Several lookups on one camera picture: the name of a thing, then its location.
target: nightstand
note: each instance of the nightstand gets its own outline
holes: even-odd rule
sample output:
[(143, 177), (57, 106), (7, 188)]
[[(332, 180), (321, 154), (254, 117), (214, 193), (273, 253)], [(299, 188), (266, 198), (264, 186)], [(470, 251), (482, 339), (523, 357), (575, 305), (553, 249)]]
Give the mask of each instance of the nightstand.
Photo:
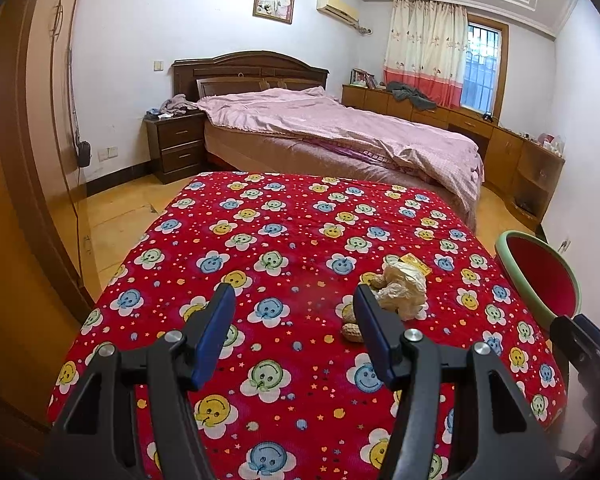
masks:
[(171, 119), (144, 119), (151, 168), (163, 184), (193, 176), (206, 165), (205, 118), (202, 111)]

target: crumpled tissue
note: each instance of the crumpled tissue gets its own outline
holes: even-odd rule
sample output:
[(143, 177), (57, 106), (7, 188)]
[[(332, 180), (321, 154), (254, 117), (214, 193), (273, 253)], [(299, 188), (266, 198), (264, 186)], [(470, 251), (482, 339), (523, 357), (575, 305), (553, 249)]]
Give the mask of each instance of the crumpled tissue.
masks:
[(382, 276), (376, 275), (371, 286), (380, 307), (397, 312), (400, 319), (414, 319), (427, 301), (427, 282), (420, 269), (404, 262), (388, 263)]

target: window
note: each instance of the window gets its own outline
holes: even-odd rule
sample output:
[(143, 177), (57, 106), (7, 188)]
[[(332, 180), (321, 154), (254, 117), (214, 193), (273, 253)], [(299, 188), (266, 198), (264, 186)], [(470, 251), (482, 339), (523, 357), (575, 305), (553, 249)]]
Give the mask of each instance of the window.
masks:
[(460, 104), (480, 115), (500, 116), (507, 76), (509, 27), (469, 15), (468, 49)]

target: metal screw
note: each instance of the metal screw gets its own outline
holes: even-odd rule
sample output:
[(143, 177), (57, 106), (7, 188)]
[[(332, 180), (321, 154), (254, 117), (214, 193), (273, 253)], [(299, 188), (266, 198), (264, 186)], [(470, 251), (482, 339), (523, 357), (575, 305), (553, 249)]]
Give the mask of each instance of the metal screw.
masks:
[(164, 335), (164, 340), (167, 343), (177, 343), (180, 339), (182, 339), (182, 332), (180, 330), (169, 330)]
[(408, 328), (404, 331), (404, 338), (412, 343), (422, 341), (422, 332), (417, 328)]
[(110, 355), (113, 355), (113, 352), (116, 351), (116, 347), (113, 346), (112, 344), (106, 344), (106, 345), (102, 345), (99, 349), (98, 349), (98, 354), (101, 355), (102, 357), (109, 357)]
[(491, 352), (491, 347), (487, 345), (487, 343), (478, 341), (476, 344), (474, 344), (474, 350), (477, 354), (487, 355), (489, 352)]

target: yellow floor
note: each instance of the yellow floor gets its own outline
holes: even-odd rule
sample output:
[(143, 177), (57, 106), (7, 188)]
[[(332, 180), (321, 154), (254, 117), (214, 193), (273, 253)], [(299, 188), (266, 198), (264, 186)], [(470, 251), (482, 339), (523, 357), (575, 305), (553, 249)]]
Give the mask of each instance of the yellow floor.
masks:
[[(188, 178), (164, 186), (153, 175), (108, 189), (87, 199), (93, 251), (102, 288), (127, 253), (159, 213), (188, 182)], [(494, 254), (494, 244), (509, 229), (530, 233), (509, 214), (504, 202), (482, 188), (477, 210), (478, 240)]]

